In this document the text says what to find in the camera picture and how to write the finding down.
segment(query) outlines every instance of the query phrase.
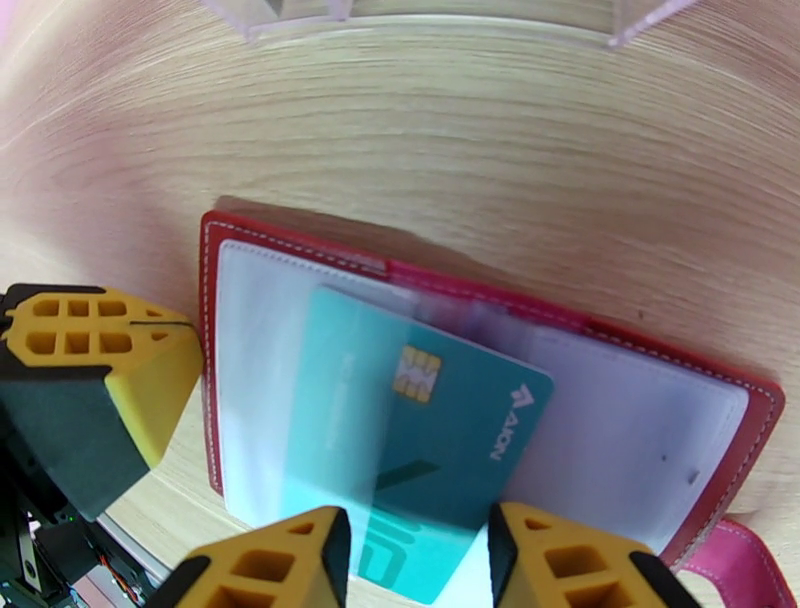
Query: red card holder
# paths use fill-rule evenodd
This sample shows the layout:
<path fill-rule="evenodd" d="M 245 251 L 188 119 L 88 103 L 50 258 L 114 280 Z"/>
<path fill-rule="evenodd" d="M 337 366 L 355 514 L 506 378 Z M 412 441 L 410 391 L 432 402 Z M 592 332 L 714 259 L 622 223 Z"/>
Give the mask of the red card holder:
<path fill-rule="evenodd" d="M 752 469 L 784 407 L 783 392 L 779 386 L 768 380 L 604 319 L 526 294 L 439 274 L 397 260 L 379 258 L 261 221 L 211 211 L 203 217 L 201 225 L 199 295 L 206 359 L 203 386 L 206 453 L 211 486 L 220 494 L 224 494 L 224 487 L 217 423 L 214 328 L 219 251 L 227 241 L 267 248 L 399 287 L 502 306 L 515 317 L 534 324 L 612 344 L 745 389 L 748 402 L 732 442 L 700 499 L 661 554 L 662 559 L 669 564 L 679 565 L 684 562 L 711 533 Z"/>

